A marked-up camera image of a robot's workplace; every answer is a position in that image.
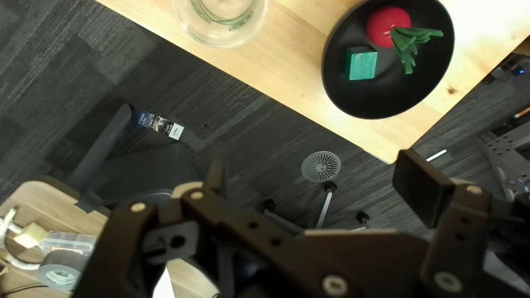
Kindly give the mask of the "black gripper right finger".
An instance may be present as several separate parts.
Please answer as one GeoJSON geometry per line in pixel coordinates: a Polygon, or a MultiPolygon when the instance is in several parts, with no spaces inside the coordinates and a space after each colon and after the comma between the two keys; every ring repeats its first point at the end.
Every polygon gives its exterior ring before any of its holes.
{"type": "Polygon", "coordinates": [[[530,272],[526,196],[495,199],[473,183],[455,183],[412,150],[397,155],[392,188],[434,231],[419,277],[427,298],[528,298],[483,271],[492,252],[523,282],[530,272]]]}

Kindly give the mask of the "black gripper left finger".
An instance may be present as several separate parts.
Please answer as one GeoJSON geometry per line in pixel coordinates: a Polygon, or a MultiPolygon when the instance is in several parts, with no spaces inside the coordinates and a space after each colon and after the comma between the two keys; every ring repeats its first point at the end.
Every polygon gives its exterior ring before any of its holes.
{"type": "Polygon", "coordinates": [[[220,298],[353,298],[354,277],[334,257],[263,216],[225,199],[227,163],[210,163],[205,181],[152,204],[117,204],[73,291],[73,298],[152,298],[172,261],[192,262],[220,298]]]}

